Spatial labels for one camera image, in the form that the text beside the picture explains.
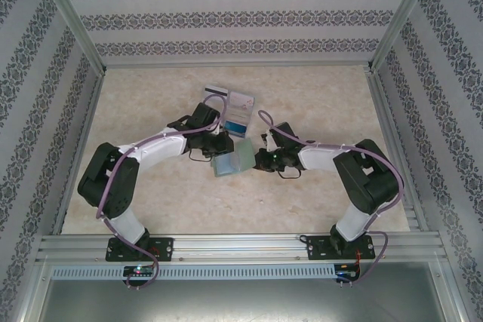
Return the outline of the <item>controller board with LED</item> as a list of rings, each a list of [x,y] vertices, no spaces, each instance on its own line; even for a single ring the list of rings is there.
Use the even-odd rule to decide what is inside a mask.
[[[134,265],[125,266],[123,270],[124,277],[140,277],[150,278],[153,276],[155,269],[151,265]]]
[[[342,281],[356,281],[361,275],[361,266],[359,264],[336,264],[334,266],[335,274]]]

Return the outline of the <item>aluminium back rail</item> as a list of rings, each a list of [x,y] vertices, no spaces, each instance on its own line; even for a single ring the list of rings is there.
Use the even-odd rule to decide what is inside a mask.
[[[220,68],[220,67],[298,67],[298,66],[362,66],[371,69],[363,61],[236,61],[236,62],[177,62],[177,63],[120,63],[106,65],[108,69],[161,69],[161,68]]]

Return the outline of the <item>magnetic stripe card stack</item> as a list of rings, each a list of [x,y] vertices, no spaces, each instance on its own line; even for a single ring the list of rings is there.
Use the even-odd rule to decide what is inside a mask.
[[[228,90],[225,88],[207,85],[204,88],[202,99],[213,109],[218,111],[223,109],[224,102],[227,101]]]

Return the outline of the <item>blue printed card stack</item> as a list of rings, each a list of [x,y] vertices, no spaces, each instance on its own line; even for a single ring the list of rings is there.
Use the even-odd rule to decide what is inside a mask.
[[[245,124],[240,124],[238,122],[226,120],[223,128],[233,136],[245,138],[248,126]]]

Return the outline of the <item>grey metal panel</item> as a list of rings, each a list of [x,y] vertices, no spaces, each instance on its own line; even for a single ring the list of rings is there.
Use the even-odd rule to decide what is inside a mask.
[[[442,262],[382,263],[359,284],[284,279],[176,277],[130,291],[93,265],[43,266],[32,277],[20,322],[471,322]]]

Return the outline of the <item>aluminium side rail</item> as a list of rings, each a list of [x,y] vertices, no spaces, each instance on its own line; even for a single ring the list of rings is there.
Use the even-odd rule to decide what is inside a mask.
[[[66,212],[69,207],[72,194],[75,190],[76,177],[81,166],[82,156],[85,151],[85,146],[88,141],[88,135],[94,119],[97,104],[99,102],[104,78],[105,72],[97,77],[95,84],[91,90],[88,104],[85,108],[84,117],[82,119],[82,124],[75,139],[75,150],[72,155],[69,168],[67,170],[66,180],[63,184],[63,189],[61,192],[61,199],[57,205],[56,212],[54,214],[54,218],[48,232],[49,235],[59,235],[62,232],[64,219],[66,217]]]
[[[409,228],[412,232],[427,232],[429,230],[429,226],[427,225],[426,218],[423,214],[417,190],[409,170],[401,141],[399,139],[397,127],[394,122],[386,95],[383,91],[383,86],[376,73],[373,73],[371,70],[367,70],[365,75],[368,81],[368,87],[371,92],[372,100],[374,102],[378,121],[380,122],[380,127],[386,143],[389,159],[400,173],[405,186],[405,193],[401,202],[405,209]]]

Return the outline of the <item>clear acrylic card stand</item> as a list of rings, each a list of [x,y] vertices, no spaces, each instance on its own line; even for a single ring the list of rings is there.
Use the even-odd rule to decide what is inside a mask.
[[[245,138],[254,110],[254,97],[234,90],[206,85],[203,99],[213,95],[207,104],[218,112],[226,107],[221,124],[223,129],[233,136]]]

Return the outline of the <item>aluminium mounting rail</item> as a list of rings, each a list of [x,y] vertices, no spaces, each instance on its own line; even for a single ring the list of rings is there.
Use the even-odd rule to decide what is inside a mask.
[[[171,261],[186,264],[289,263],[308,259],[296,234],[173,235]],[[448,259],[438,232],[390,232],[381,262],[435,262]],[[93,265],[105,261],[108,235],[44,236],[36,262]]]

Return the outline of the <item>green card holder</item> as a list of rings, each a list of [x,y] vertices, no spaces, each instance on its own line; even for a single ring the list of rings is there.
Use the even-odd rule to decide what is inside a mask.
[[[243,173],[256,166],[254,147],[250,139],[234,145],[234,151],[216,156],[211,161],[215,177]]]

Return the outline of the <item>aluminium frame post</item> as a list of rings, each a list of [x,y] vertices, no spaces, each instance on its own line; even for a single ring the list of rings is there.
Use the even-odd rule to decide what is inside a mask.
[[[54,0],[54,2],[95,72],[104,76],[106,66],[71,0]]]
[[[385,60],[386,55],[389,53],[390,48],[393,46],[399,32],[406,23],[407,18],[410,16],[416,3],[417,0],[401,0],[393,18],[389,22],[387,30],[380,39],[380,43],[374,52],[373,58],[368,63],[369,72],[374,73],[381,67],[382,62]]]

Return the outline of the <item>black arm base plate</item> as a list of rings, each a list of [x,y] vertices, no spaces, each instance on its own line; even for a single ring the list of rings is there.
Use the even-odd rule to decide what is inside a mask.
[[[152,254],[159,262],[170,262],[173,252],[173,238],[141,238],[136,245]],[[149,262],[152,258],[129,247],[118,238],[110,238],[105,259],[107,262]]]
[[[369,235],[362,235],[354,241],[342,239],[336,244],[330,235],[306,237],[306,251],[309,260],[349,260],[360,256],[362,260],[375,259],[374,243]]]

